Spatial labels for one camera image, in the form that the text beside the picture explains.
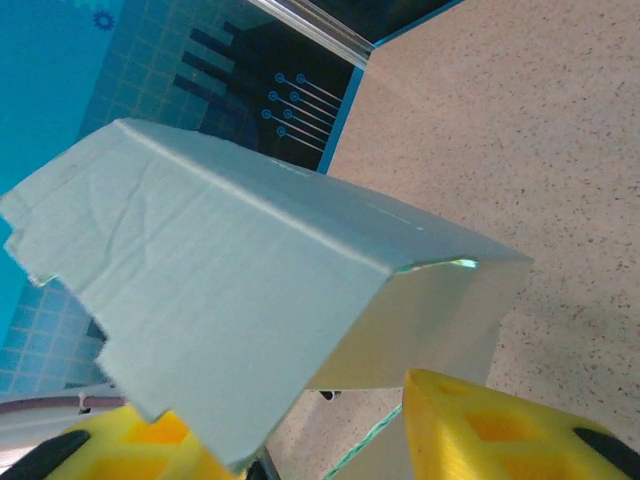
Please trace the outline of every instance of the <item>cardboard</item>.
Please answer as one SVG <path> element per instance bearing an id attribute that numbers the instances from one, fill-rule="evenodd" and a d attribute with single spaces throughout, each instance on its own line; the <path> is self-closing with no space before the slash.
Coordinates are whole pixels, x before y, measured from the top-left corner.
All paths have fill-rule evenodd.
<path id="1" fill-rule="evenodd" d="M 304 388 L 464 371 L 531 265 L 387 196 L 138 120 L 73 146 L 0 213 L 32 278 L 59 276 L 96 317 L 99 363 L 141 413 L 175 410 L 236 471 Z"/>

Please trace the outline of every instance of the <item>gear icon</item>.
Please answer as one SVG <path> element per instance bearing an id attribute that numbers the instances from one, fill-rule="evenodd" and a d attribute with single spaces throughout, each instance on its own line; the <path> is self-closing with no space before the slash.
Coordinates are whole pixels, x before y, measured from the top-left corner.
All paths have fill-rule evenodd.
<path id="1" fill-rule="evenodd" d="M 105 10 L 100 10 L 93 15 L 93 24 L 99 30 L 103 32 L 108 32 L 109 30 L 113 30 L 113 27 L 116 26 L 116 21 L 109 12 Z"/>

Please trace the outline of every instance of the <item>metal frame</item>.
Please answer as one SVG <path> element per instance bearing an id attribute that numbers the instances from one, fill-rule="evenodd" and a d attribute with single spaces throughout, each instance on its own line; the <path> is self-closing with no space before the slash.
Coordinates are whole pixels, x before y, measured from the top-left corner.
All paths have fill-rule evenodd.
<path id="1" fill-rule="evenodd" d="M 375 46 L 308 0 L 249 0 L 343 60 L 364 70 Z"/>

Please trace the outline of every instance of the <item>blue tile wall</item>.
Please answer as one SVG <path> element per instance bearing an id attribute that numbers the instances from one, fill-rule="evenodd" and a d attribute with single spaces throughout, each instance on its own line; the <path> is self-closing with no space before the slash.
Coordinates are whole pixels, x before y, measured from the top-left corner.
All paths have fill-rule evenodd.
<path id="1" fill-rule="evenodd" d="M 107 381 L 94 362 L 105 340 L 62 283 L 27 285 L 0 349 L 0 396 Z"/>
<path id="2" fill-rule="evenodd" d="M 191 29 L 197 27 L 228 44 L 232 37 L 222 29 L 227 20 L 250 28 L 270 17 L 246 0 L 128 0 L 112 34 L 78 139 L 123 117 L 199 128 L 208 103 L 174 87 L 172 81 L 180 72 L 213 93 L 225 93 L 222 83 L 190 67 L 185 69 L 180 59 L 189 50 L 231 71 L 232 61 L 189 39 Z M 219 121 L 227 119 L 221 115 Z"/>

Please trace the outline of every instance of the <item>yellow foam block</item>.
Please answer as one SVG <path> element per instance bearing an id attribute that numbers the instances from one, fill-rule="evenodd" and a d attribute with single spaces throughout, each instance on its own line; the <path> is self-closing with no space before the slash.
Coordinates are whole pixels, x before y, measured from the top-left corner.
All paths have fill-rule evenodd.
<path id="1" fill-rule="evenodd" d="M 91 438 L 47 480 L 238 480 L 172 412 L 147 424 L 131 406 L 90 418 L 67 431 Z"/>
<path id="2" fill-rule="evenodd" d="M 417 480 L 617 480 L 573 431 L 574 415 L 444 375 L 410 370 L 403 411 Z"/>

